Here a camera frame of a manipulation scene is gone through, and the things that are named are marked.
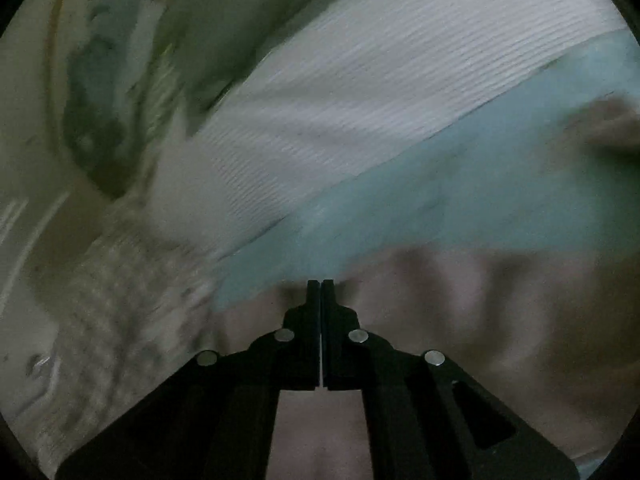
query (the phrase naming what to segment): metal rivet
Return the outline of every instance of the metal rivet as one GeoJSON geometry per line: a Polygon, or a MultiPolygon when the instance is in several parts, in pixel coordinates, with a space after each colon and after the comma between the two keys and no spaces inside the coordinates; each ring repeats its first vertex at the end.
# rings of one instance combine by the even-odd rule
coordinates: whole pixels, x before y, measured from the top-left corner
{"type": "Polygon", "coordinates": [[[205,350],[204,352],[200,352],[198,357],[196,357],[196,362],[200,366],[211,366],[216,364],[218,360],[218,354],[216,354],[213,350],[205,350]]]}
{"type": "Polygon", "coordinates": [[[293,338],[295,338],[296,333],[293,332],[293,330],[289,330],[288,328],[281,328],[279,330],[276,330],[273,336],[279,343],[288,343],[289,341],[292,341],[293,338]]]}
{"type": "Polygon", "coordinates": [[[424,355],[424,360],[427,361],[430,365],[440,366],[445,361],[444,354],[442,352],[438,352],[437,350],[429,350],[424,355]]]}
{"type": "Polygon", "coordinates": [[[351,339],[354,343],[364,343],[367,339],[369,339],[369,333],[361,328],[357,330],[351,330],[351,332],[349,332],[349,339],[351,339]]]}

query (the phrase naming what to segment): light blue fabric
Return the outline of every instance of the light blue fabric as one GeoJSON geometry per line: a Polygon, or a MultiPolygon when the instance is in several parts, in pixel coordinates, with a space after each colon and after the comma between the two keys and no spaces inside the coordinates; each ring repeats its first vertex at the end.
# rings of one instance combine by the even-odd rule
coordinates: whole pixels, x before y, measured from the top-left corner
{"type": "Polygon", "coordinates": [[[595,98],[640,99],[639,61],[630,32],[596,38],[431,139],[326,190],[223,263],[215,309],[281,280],[337,277],[358,257],[399,244],[640,248],[640,169],[595,154],[554,168],[549,145],[567,115],[595,98]]]}

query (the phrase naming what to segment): white cloth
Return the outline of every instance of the white cloth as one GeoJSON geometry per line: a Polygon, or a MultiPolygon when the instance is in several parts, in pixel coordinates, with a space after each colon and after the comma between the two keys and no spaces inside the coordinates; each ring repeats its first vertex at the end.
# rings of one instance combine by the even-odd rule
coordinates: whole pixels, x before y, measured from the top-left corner
{"type": "Polygon", "coordinates": [[[568,48],[624,27],[610,0],[337,0],[271,51],[195,138],[163,150],[149,221],[227,254],[568,48]]]}

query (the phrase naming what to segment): round screw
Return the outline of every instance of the round screw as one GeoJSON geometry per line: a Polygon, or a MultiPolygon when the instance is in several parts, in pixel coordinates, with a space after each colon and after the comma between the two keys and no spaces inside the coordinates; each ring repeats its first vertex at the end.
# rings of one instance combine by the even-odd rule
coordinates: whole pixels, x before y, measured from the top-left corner
{"type": "Polygon", "coordinates": [[[437,350],[429,350],[424,355],[424,360],[427,361],[430,365],[440,366],[445,361],[445,357],[442,352],[438,352],[437,350]]]}
{"type": "Polygon", "coordinates": [[[218,354],[216,354],[213,350],[205,350],[198,354],[196,357],[196,362],[200,366],[211,366],[216,364],[218,360],[218,354]]]}
{"type": "Polygon", "coordinates": [[[349,339],[351,339],[354,343],[364,343],[367,339],[369,339],[369,333],[361,328],[357,330],[351,330],[351,332],[349,332],[349,339]]]}
{"type": "Polygon", "coordinates": [[[279,343],[288,343],[289,341],[292,341],[293,338],[295,338],[296,333],[293,332],[293,330],[289,330],[288,328],[281,328],[279,330],[276,330],[276,332],[273,333],[273,336],[279,343]]]}

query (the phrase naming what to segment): triangular cutout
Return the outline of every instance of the triangular cutout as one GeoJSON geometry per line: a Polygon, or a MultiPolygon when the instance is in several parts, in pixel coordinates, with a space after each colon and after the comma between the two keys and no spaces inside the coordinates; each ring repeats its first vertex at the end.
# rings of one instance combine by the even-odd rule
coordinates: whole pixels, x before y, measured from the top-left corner
{"type": "Polygon", "coordinates": [[[513,425],[468,384],[455,382],[453,397],[465,417],[476,446],[480,449],[489,449],[515,434],[516,429],[513,425]]]}

